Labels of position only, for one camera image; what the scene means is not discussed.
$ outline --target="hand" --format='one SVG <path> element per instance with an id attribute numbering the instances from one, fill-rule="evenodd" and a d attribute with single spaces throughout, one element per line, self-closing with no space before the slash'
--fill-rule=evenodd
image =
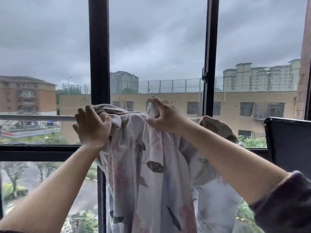
<path id="1" fill-rule="evenodd" d="M 80 108 L 75 115 L 77 123 L 72 127 L 78 133 L 82 145 L 90 145 L 95 149 L 102 149 L 109 138 L 111 117 L 95 112 L 93 106 Z"/>
<path id="2" fill-rule="evenodd" d="M 155 118 L 147 117 L 146 122 L 151 126 L 166 132 L 174 132 L 182 135 L 182 125 L 189 122 L 189 119 L 181 114 L 181 112 L 170 104 L 167 100 L 161 101 L 157 97 L 148 99 L 158 110 Z"/>

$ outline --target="brick column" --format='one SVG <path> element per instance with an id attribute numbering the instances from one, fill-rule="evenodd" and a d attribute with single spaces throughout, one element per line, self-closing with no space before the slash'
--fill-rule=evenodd
<path id="1" fill-rule="evenodd" d="M 308 88 L 309 70 L 311 62 L 311 0 L 308 0 L 305 29 L 301 48 L 301 60 L 299 69 L 299 81 L 295 102 L 295 118 L 303 119 L 305 113 L 305 101 Z"/>

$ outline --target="person's left arm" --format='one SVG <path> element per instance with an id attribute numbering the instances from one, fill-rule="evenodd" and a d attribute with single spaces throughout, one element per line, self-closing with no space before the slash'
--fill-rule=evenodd
<path id="1" fill-rule="evenodd" d="M 96 156 L 111 130 L 111 118 L 87 106 L 76 114 L 73 126 L 82 146 L 48 179 L 20 201 L 0 221 L 0 230 L 27 233 L 60 232 L 68 212 Z"/>

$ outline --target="cloudy sky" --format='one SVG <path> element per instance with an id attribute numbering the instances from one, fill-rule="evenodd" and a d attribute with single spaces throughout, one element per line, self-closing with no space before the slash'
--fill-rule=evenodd
<path id="1" fill-rule="evenodd" d="M 216 77 L 300 58 L 307 0 L 220 0 Z M 207 0 L 110 0 L 110 70 L 199 78 Z M 0 75 L 90 82 L 87 0 L 1 0 Z"/>

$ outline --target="white floral cloth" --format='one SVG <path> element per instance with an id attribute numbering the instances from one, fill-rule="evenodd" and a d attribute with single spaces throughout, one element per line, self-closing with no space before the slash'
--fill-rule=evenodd
<path id="1" fill-rule="evenodd" d="M 113 121 L 110 144 L 96 160 L 107 179 L 107 233 L 232 231 L 241 198 L 193 145 L 183 137 L 148 125 L 147 113 L 128 112 L 107 104 L 97 105 L 95 110 L 110 114 Z M 149 116 L 154 110 L 151 106 Z M 240 144 L 225 123 L 208 116 L 192 120 Z M 213 211 L 219 211 L 217 191 L 223 192 L 211 186 L 214 182 L 226 185 L 234 196 L 234 201 L 229 201 L 231 210 L 222 220 L 215 212 L 211 217 Z M 218 202 L 224 207 L 221 204 L 225 201 L 218 198 Z"/>

